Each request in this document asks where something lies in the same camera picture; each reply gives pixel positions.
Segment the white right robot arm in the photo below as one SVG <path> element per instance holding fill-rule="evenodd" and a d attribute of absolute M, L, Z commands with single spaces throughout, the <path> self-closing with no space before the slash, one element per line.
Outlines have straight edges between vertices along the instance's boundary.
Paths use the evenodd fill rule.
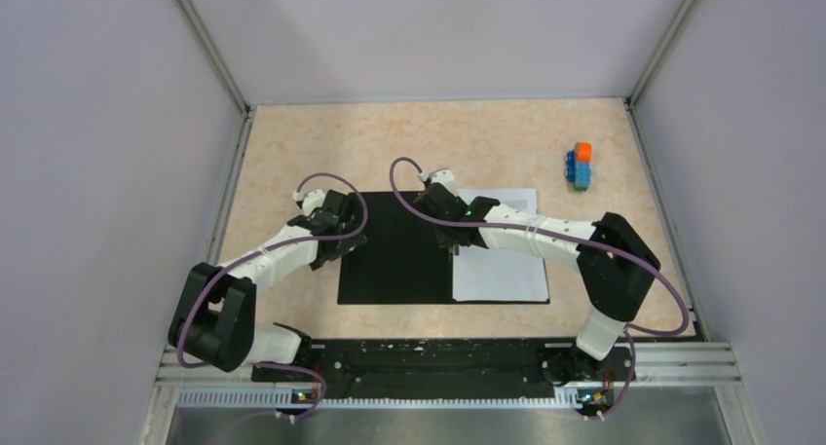
<path fill-rule="evenodd" d="M 596 221 L 550 218 L 494 198 L 466 202 L 435 182 L 412 207 L 430 219 L 442 246 L 514 251 L 576 271 L 590 309 L 568 363 L 585 379 L 596 379 L 610 367 L 610 351 L 638 315 L 661 268 L 629 222 L 612 212 Z"/>

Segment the white printed paper stack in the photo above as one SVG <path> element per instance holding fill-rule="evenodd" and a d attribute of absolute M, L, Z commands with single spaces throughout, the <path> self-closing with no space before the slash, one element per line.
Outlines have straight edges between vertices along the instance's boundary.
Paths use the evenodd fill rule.
<path fill-rule="evenodd" d="M 511 250 L 459 247 L 453 256 L 452 300 L 461 304 L 547 304 L 544 262 Z"/>

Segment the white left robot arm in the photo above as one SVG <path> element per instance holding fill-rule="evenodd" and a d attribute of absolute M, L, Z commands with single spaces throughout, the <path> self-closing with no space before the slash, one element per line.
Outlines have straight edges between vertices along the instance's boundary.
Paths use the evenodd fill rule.
<path fill-rule="evenodd" d="M 258 299 L 293 272 L 315 271 L 364 245 L 368 209 L 359 192 L 316 189 L 296 197 L 300 214 L 273 237 L 233 261 L 190 270 L 168 333 L 181 366 L 232 372 L 273 362 L 289 380 L 309 374 L 309 336 L 257 321 Z"/>

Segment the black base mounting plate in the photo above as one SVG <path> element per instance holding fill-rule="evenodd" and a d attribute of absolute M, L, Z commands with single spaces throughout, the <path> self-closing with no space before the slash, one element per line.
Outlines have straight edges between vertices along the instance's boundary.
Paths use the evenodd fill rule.
<path fill-rule="evenodd" d="M 327 384 L 328 399 L 550 398 L 583 384 L 632 378 L 631 353 L 614 346 L 598 365 L 572 367 L 570 338 L 317 339 L 296 365 Z"/>

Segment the aluminium frame rail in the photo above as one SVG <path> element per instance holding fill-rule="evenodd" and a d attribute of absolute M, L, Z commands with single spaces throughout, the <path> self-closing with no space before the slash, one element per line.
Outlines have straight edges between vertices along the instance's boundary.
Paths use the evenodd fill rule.
<path fill-rule="evenodd" d="M 686 418 L 688 394 L 710 394 L 723 434 L 733 444 L 766 436 L 745 391 L 730 345 L 720 342 L 620 344 L 596 365 L 567 366 L 564 339 L 326 340 L 312 346 L 307 373 L 252 362 L 225 373 L 187 369 L 166 351 L 139 442 L 162 444 L 177 409 L 218 407 L 291 412 L 303 409 L 445 411 L 554 410 L 584 420 L 611 408 L 625 413 L 646 393 Z"/>

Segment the teal folder black inside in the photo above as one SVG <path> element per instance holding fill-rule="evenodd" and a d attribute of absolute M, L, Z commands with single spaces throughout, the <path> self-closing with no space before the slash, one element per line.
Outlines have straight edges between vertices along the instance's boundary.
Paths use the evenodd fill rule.
<path fill-rule="evenodd" d="M 366 192 L 367 243 L 342 259 L 340 305 L 449 305 L 453 256 L 391 192 Z"/>

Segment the colourful toy block stack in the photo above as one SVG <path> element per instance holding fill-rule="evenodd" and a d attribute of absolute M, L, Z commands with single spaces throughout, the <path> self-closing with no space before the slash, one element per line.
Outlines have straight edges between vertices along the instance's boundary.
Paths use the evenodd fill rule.
<path fill-rule="evenodd" d="M 592 146 L 587 142 L 577 142 L 566 153 L 566 179 L 574 191 L 584 192 L 592 182 L 591 171 Z"/>

